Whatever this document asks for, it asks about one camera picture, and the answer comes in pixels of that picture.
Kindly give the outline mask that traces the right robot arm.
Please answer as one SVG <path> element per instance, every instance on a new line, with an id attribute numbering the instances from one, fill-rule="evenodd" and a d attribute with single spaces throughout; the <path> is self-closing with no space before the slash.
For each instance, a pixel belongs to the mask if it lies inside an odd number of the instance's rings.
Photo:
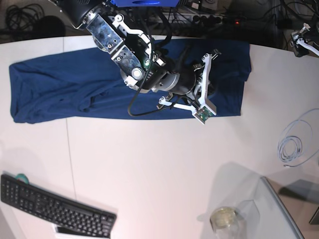
<path id="1" fill-rule="evenodd" d="M 86 29 L 97 47 L 109 53 L 120 68 L 125 84 L 141 93 L 168 92 L 191 99 L 210 96 L 216 87 L 209 79 L 206 62 L 184 63 L 190 47 L 186 46 L 177 60 L 167 57 L 164 48 L 170 43 L 171 27 L 158 10 L 168 33 L 155 42 L 149 28 L 139 28 L 130 16 L 117 13 L 108 0 L 53 0 L 76 29 Z"/>

